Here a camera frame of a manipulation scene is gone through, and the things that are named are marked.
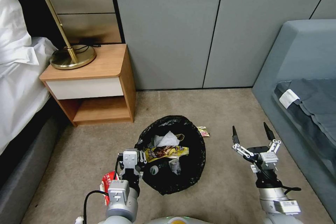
floor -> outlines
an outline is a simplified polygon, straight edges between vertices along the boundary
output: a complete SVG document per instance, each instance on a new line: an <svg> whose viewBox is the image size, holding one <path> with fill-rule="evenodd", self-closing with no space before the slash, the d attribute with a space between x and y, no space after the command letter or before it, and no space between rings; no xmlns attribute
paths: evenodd
<svg viewBox="0 0 336 224"><path fill-rule="evenodd" d="M266 115L251 89L138 92L135 122L69 126L55 147L46 173L22 224L74 223L83 214L86 194L99 188L102 176L115 164L118 152L133 147L143 129L165 115L186 116L196 126L206 126L206 165L197 184L179 193L161 196L140 182L136 223L184 215L211 223L259 223L264 216L255 175L248 162L232 149L232 125L245 147L266 145ZM332 221L284 146L278 151L279 178L284 185L299 186L290 192L302 210L305 224ZM102 195L92 195L88 223L105 217Z"/></svg>

white drawer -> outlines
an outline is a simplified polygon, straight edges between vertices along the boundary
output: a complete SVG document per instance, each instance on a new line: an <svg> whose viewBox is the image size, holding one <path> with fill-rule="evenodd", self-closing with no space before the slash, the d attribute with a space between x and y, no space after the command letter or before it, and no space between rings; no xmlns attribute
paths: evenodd
<svg viewBox="0 0 336 224"><path fill-rule="evenodd" d="M47 84L58 100L124 95L119 78L53 80Z"/></svg>

red package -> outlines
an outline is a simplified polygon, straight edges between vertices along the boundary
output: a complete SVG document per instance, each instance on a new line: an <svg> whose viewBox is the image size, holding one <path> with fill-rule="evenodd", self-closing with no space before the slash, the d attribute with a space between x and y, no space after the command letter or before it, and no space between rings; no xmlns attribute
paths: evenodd
<svg viewBox="0 0 336 224"><path fill-rule="evenodd" d="M104 175L103 179L101 180L101 184L100 184L101 191L104 191L106 193L108 192L107 190L109 189L111 181L113 180L113 176L114 176L114 171L111 171ZM108 205L109 202L110 202L110 198L108 196L105 196L105 205Z"/></svg>

brass lamp base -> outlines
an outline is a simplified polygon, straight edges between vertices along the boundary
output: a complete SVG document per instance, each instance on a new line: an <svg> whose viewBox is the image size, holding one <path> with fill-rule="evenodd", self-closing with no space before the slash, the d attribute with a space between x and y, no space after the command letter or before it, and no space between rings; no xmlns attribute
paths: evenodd
<svg viewBox="0 0 336 224"><path fill-rule="evenodd" d="M76 52L77 62L74 62L65 48L55 51L50 58L50 65L56 69L69 70L89 64L96 58L96 51L91 46L74 45L73 50Z"/></svg>

yellow snack wrapper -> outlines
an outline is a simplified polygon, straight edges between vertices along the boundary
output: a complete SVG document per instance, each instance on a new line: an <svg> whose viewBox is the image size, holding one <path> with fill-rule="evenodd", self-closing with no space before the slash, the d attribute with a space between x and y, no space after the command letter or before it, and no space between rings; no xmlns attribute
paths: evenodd
<svg viewBox="0 0 336 224"><path fill-rule="evenodd" d="M162 146L145 150L148 163L160 158L177 158L189 154L189 148L183 146Z"/></svg>
<svg viewBox="0 0 336 224"><path fill-rule="evenodd" d="M209 137L210 134L208 133L208 130L204 126L197 127L198 131L201 133L202 137Z"/></svg>

